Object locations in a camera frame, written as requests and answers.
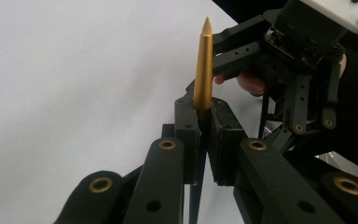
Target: bolt hole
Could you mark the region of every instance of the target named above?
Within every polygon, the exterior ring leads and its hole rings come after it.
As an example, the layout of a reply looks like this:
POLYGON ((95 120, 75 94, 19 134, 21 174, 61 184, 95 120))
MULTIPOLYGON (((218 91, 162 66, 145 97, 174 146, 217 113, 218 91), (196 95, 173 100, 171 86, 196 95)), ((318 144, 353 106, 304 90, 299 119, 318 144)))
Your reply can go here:
POLYGON ((107 181, 106 180, 99 180, 99 181, 97 181, 97 182, 95 182, 94 183, 94 188, 96 188, 96 189, 102 189, 102 188, 104 188, 104 187, 106 187, 107 186, 107 181))
POLYGON ((153 200, 146 205, 146 210, 152 213, 157 212, 160 208, 161 203, 157 200, 153 200))
POLYGON ((261 143, 252 143, 252 146, 254 146, 254 147, 262 147, 263 144, 261 144, 261 143))
POLYGON ((163 142, 162 145, 164 147, 171 147, 172 146, 172 143, 171 142, 163 142))
POLYGON ((356 186, 354 186, 352 183, 350 182, 342 182, 341 183, 342 187, 344 187, 345 189, 350 189, 350 190, 354 190, 357 189, 356 186))
POLYGON ((301 208, 301 210, 306 213, 315 213, 315 207, 310 203, 307 203, 305 201, 299 201, 297 205, 299 208, 301 208))

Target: brass washer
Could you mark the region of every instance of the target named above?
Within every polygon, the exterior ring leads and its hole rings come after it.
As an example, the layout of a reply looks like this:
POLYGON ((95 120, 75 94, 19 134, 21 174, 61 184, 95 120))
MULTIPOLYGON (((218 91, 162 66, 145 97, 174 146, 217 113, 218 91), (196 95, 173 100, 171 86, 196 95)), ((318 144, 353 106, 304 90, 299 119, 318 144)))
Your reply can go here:
POLYGON ((105 191, 109 190, 110 188, 112 188, 112 186, 113 186, 113 180, 111 178, 98 177, 98 178, 93 179, 91 181, 91 183, 89 183, 89 191, 91 191, 93 193, 102 193, 102 192, 105 192, 105 191), (106 185, 101 188, 96 187, 96 184, 101 181, 106 182, 106 185))
POLYGON ((342 191, 345 191, 352 195, 358 195, 358 183, 354 182, 351 179, 348 179, 347 177, 336 177, 334 178, 334 184, 337 186, 337 188, 341 189, 342 191), (344 186, 345 183, 351 184, 354 186, 354 189, 350 189, 344 186))
POLYGON ((265 143, 263 143, 263 142, 260 142, 260 141, 251 141, 251 142, 249 142, 249 147, 251 147, 252 149, 255 149, 255 150, 259 150, 259 151, 267 149, 267 145, 265 143))
POLYGON ((333 126, 333 121, 331 119, 327 119, 324 121, 324 124, 330 127, 333 126))
POLYGON ((175 142, 170 140, 161 141, 158 143, 158 146, 162 149, 173 149, 175 147, 175 142))
POLYGON ((296 126, 296 130, 298 130, 299 132, 302 132, 304 130, 303 126, 302 125, 297 125, 296 126))

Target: white backdrop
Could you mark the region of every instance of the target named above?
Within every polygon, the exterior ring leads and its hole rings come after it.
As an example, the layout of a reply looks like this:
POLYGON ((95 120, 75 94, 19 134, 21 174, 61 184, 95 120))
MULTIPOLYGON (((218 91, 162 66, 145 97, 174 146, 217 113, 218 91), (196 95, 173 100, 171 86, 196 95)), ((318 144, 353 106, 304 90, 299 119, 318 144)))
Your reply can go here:
MULTIPOLYGON (((0 224, 52 223, 85 176, 144 162, 195 76, 207 16, 214 33, 235 25, 207 0, 0 1, 0 224)), ((235 80, 213 96, 255 136, 259 98, 235 80)), ((206 171, 199 223, 241 223, 206 171)))

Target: gold pencil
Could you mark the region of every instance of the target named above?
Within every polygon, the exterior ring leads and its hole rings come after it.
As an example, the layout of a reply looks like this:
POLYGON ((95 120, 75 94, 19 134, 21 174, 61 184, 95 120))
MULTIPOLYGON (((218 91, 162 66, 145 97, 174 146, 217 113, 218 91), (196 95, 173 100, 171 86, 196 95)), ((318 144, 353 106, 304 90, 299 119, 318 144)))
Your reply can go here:
POLYGON ((213 82, 213 33, 206 18, 200 35, 199 58, 194 84, 193 106, 199 120, 206 120, 211 109, 213 82))

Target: pointed tip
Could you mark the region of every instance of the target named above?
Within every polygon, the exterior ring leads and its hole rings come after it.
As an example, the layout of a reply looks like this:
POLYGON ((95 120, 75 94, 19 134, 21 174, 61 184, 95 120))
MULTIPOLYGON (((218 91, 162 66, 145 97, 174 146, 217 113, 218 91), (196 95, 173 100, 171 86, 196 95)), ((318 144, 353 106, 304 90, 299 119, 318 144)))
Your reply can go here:
POLYGON ((207 17, 205 20, 205 23, 202 27, 202 35, 211 35, 212 34, 212 26, 211 23, 209 22, 209 18, 207 17))

